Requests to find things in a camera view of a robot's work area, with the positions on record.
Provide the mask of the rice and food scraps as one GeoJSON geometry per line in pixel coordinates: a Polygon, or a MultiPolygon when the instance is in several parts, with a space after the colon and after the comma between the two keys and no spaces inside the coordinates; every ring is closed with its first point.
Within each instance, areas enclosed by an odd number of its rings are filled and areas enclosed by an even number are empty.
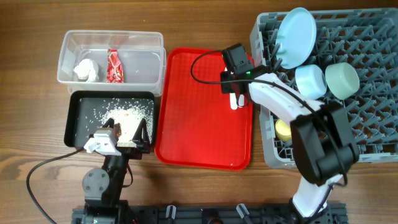
{"type": "Polygon", "coordinates": [[[82,98],[78,105],[78,118],[74,144],[82,147],[109,118],[119,147],[134,147],[132,138],[142,118],[146,119],[149,140],[152,140],[154,101],[148,98],[82,98]]]}

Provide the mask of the white plastic fork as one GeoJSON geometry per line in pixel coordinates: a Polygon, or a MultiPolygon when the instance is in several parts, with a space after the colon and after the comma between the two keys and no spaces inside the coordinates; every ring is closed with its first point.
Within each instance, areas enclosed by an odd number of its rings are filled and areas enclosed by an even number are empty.
{"type": "Polygon", "coordinates": [[[244,95],[240,95],[238,97],[237,106],[238,106],[238,108],[242,108],[242,107],[245,106],[245,97],[244,97],[244,95]]]}

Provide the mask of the white plastic spoon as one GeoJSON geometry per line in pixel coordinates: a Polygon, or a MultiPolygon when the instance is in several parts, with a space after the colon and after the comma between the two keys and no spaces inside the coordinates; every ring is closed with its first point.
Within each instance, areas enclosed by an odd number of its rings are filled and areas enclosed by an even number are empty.
{"type": "Polygon", "coordinates": [[[237,110],[239,107],[239,97],[236,97],[235,93],[230,93],[229,103],[232,110],[237,110]]]}

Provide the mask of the red snack wrapper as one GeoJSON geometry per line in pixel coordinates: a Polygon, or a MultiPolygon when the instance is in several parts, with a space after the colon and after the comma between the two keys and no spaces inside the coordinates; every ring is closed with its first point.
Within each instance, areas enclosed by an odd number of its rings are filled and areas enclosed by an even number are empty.
{"type": "Polygon", "coordinates": [[[124,82],[123,65],[118,57],[118,51],[116,49],[108,50],[107,82],[108,83],[124,82]]]}

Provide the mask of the white napkin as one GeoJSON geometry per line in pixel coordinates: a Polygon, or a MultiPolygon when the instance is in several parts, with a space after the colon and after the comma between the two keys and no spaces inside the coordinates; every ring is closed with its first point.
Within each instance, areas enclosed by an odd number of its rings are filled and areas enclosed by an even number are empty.
{"type": "Polygon", "coordinates": [[[94,60],[88,58],[83,59],[73,71],[80,80],[86,82],[97,82],[99,80],[99,66],[94,60]]]}

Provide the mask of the light blue plate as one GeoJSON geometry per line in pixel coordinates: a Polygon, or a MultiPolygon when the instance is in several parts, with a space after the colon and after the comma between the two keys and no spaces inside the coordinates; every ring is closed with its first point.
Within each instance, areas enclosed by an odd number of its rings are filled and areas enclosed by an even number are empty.
{"type": "Polygon", "coordinates": [[[310,56],[317,37],[314,17],[304,8],[291,10],[278,28],[276,45],[277,59],[281,67],[291,69],[300,66],[310,56]]]}

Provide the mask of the light blue bowl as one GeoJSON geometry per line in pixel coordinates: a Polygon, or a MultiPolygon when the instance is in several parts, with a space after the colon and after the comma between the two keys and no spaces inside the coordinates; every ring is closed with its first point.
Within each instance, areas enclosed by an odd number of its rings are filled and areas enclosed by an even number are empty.
{"type": "Polygon", "coordinates": [[[295,70],[295,81],[301,95],[317,100],[326,93],[326,80],[320,67],[305,65],[295,70]]]}

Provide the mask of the yellow cup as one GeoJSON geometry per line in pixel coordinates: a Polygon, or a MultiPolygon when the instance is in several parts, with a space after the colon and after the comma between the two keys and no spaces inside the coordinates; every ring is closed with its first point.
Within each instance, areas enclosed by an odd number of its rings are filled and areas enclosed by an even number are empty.
{"type": "Polygon", "coordinates": [[[287,142],[292,139],[290,126],[281,119],[278,119],[275,123],[275,134],[283,142],[287,142]]]}

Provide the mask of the green bowl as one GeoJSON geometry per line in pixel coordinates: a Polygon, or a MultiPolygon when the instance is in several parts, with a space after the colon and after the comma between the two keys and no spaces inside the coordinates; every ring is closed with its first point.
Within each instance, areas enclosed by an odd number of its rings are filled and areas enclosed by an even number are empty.
{"type": "Polygon", "coordinates": [[[326,84],[332,94],[345,100],[359,90],[359,77],[353,66],[346,62],[327,66],[325,70],[326,84]]]}

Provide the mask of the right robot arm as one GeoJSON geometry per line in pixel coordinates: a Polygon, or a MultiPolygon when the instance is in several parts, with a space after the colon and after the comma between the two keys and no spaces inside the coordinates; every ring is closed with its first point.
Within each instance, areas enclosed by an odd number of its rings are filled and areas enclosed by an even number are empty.
{"type": "Polygon", "coordinates": [[[295,165],[302,175],[291,204],[298,221],[313,221],[326,209],[333,188],[347,185],[347,172],[359,159],[344,108],[311,100],[267,67],[254,66],[242,44],[222,50],[221,56],[226,65],[222,92],[243,95],[289,125],[295,165]]]}

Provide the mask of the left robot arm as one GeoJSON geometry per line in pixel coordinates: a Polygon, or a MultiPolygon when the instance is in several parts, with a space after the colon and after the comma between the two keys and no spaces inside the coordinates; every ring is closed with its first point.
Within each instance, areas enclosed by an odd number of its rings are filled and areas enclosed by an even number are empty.
{"type": "Polygon", "coordinates": [[[110,118],[84,145],[87,152],[104,155],[100,169],[92,169],[83,178],[85,206],[82,214],[73,223],[137,223],[138,218],[126,200],[121,200],[121,191],[126,187],[124,178],[131,173],[128,164],[131,159],[142,159],[150,151],[147,123],[141,119],[132,138],[134,147],[117,147],[118,137],[114,119],[110,118]]]}

